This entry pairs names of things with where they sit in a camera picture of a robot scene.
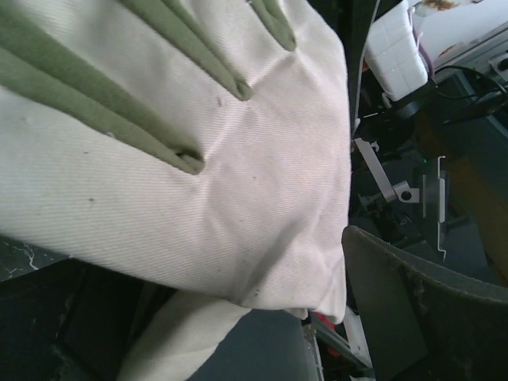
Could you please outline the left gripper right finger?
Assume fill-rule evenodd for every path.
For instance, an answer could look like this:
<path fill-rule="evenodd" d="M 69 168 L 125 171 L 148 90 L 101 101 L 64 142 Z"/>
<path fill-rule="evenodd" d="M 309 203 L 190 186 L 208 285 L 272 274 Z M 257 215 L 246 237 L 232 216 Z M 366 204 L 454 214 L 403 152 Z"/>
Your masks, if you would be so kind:
<path fill-rule="evenodd" d="M 349 226 L 342 245 L 377 380 L 505 380 L 507 289 Z"/>

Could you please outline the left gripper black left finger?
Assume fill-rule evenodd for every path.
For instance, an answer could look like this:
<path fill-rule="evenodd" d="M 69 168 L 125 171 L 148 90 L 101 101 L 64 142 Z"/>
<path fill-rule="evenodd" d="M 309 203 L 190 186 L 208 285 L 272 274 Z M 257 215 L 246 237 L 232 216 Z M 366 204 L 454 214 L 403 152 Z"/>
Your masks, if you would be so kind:
<path fill-rule="evenodd" d="M 115 380 L 145 283 L 64 260 L 1 283 L 3 380 Z"/>

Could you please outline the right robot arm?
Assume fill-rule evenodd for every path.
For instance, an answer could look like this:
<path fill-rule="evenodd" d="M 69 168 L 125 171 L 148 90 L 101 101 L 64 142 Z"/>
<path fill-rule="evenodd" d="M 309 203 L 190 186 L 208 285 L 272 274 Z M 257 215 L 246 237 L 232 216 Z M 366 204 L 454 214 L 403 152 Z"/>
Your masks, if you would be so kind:
<path fill-rule="evenodd" d="M 386 108 L 416 113 L 416 102 L 435 92 L 435 70 L 421 44 L 418 23 L 433 14 L 423 1 L 401 1 L 370 27 L 364 60 L 379 83 Z"/>

